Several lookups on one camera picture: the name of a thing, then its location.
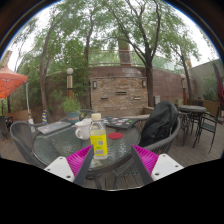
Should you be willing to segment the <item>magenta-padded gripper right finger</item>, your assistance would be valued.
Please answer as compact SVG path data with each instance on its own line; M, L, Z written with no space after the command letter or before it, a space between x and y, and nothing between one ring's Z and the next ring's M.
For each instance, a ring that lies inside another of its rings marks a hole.
M145 185L183 169L169 155L157 155L140 146L132 145L131 154Z

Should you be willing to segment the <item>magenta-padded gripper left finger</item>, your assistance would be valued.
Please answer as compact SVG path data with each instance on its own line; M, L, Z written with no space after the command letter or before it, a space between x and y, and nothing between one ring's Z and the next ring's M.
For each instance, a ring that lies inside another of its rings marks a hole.
M45 171L82 186L93 155L93 146L90 145L68 157L59 156L45 168Z

